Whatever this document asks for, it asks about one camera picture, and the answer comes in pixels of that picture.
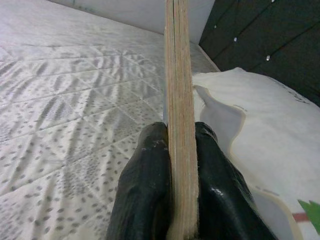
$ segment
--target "bed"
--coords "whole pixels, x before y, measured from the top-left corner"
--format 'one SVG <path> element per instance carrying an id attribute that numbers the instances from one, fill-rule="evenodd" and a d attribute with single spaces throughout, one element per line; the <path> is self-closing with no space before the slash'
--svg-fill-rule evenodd
<path id="1" fill-rule="evenodd" d="M 194 73 L 215 72 L 190 48 Z M 162 35 L 1 1 L 0 239 L 104 239 L 121 170 L 163 98 Z"/>

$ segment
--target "quilted mattress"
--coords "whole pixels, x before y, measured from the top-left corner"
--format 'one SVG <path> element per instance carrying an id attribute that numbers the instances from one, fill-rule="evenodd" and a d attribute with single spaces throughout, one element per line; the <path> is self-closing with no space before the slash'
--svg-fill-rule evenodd
<path id="1" fill-rule="evenodd" d="M 191 45 L 193 72 L 214 68 Z M 102 240 L 164 38 L 45 0 L 0 2 L 0 240 Z"/>

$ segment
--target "mattress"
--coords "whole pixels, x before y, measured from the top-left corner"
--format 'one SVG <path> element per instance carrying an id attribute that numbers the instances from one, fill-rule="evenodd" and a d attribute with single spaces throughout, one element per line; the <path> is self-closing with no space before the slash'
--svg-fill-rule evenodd
<path id="1" fill-rule="evenodd" d="M 193 72 L 215 69 L 191 44 Z M 163 116 L 164 38 L 45 0 L 0 3 L 0 239 L 105 239 Z"/>

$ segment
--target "white cloth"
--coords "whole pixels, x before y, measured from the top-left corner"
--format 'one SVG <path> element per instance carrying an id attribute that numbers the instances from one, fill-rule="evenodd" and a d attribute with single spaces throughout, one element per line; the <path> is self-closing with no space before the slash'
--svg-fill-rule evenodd
<path id="1" fill-rule="evenodd" d="M 254 192 L 281 200 L 289 219 L 304 212 L 298 200 L 320 203 L 318 106 L 270 77 L 241 68 L 200 73 L 193 84 L 195 118 L 213 128 Z M 259 207 L 265 214 L 278 211 Z M 314 228 L 304 232 L 306 240 L 320 239 Z"/>

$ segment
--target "red stripe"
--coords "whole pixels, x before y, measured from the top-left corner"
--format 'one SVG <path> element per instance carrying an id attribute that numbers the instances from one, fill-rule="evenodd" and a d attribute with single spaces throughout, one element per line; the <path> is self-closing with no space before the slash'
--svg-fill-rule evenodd
<path id="1" fill-rule="evenodd" d="M 310 221 L 305 212 L 293 213 L 292 216 L 297 223 Z"/>

